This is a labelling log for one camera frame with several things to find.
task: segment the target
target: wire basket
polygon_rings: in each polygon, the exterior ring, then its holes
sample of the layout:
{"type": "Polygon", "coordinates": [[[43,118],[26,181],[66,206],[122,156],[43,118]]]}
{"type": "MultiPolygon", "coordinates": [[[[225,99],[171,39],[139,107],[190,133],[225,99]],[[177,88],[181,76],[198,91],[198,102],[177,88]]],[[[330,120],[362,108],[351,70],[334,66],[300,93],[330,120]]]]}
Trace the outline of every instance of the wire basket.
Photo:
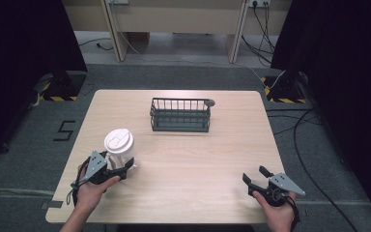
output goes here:
{"type": "Polygon", "coordinates": [[[210,99],[162,99],[153,98],[150,116],[153,131],[208,132],[210,99]]]}

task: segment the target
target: human hand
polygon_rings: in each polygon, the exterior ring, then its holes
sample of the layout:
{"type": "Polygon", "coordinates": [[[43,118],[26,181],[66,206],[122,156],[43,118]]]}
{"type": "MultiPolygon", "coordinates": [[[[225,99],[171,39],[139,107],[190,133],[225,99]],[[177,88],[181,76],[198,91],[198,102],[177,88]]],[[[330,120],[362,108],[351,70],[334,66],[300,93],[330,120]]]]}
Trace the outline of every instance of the human hand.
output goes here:
{"type": "MultiPolygon", "coordinates": [[[[267,225],[272,232],[290,232],[291,224],[294,220],[294,210],[285,203],[280,207],[273,207],[258,191],[253,191],[252,195],[261,205],[267,216],[267,225]]],[[[295,194],[289,192],[289,196],[295,201],[295,194]]]]}
{"type": "MultiPolygon", "coordinates": [[[[80,178],[84,177],[86,174],[86,168],[87,167],[83,168],[80,178]]],[[[115,176],[99,185],[95,185],[91,182],[83,184],[77,192],[77,203],[74,208],[83,212],[92,213],[98,206],[103,193],[118,181],[120,181],[120,177],[115,176]]]]}

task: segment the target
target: cup lid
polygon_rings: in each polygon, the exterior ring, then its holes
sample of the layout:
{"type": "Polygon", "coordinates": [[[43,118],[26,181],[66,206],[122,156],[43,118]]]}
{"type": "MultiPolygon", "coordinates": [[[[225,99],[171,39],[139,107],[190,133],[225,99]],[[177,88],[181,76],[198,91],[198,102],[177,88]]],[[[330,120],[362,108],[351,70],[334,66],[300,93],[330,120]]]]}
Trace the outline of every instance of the cup lid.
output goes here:
{"type": "Polygon", "coordinates": [[[131,148],[133,136],[127,129],[117,129],[104,138],[104,147],[113,155],[121,155],[131,148]]]}

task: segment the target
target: black curtain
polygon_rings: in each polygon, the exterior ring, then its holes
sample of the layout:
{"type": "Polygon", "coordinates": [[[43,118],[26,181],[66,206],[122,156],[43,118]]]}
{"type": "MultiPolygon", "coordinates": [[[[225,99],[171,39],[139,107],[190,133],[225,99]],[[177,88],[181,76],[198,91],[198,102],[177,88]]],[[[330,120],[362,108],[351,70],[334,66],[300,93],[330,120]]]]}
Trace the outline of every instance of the black curtain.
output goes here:
{"type": "Polygon", "coordinates": [[[293,0],[271,67],[308,75],[334,142],[371,200],[371,1],[293,0]]]}
{"type": "Polygon", "coordinates": [[[87,72],[61,0],[0,1],[0,143],[47,73],[87,72]]]}

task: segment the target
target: gray floor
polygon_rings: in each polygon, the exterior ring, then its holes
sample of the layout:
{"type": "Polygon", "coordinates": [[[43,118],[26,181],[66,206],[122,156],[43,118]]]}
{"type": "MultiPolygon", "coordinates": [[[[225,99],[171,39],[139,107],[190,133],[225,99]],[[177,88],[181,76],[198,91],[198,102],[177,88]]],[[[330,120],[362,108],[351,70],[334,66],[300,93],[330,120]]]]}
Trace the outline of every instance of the gray floor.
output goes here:
{"type": "MultiPolygon", "coordinates": [[[[76,36],[81,44],[108,37],[107,33],[83,32],[76,36]]],[[[247,38],[253,45],[261,42],[258,37],[247,38]]],[[[103,88],[260,92],[285,171],[307,192],[298,198],[302,222],[296,231],[352,231],[305,174],[299,156],[315,182],[357,230],[371,231],[371,203],[354,173],[342,164],[320,115],[314,111],[296,130],[300,154],[296,153],[293,126],[304,109],[312,107],[310,99],[306,104],[268,102],[259,77],[281,71],[267,69],[244,44],[238,65],[230,65],[223,36],[152,34],[149,45],[134,44],[139,54],[130,50],[123,63],[116,62],[112,50],[99,49],[96,43],[110,47],[108,40],[81,46],[89,72],[77,101],[41,101],[18,126],[9,153],[0,154],[0,231],[60,229],[61,225],[45,221],[46,204],[56,190],[90,101],[95,91],[103,88]],[[55,142],[53,138],[64,137],[58,133],[64,120],[74,120],[65,127],[73,131],[71,139],[55,142]]],[[[265,224],[253,227],[269,231],[265,224]]],[[[107,231],[115,229],[115,225],[107,225],[107,231]]],[[[85,229],[102,230],[99,224],[88,224],[85,229]]]]}

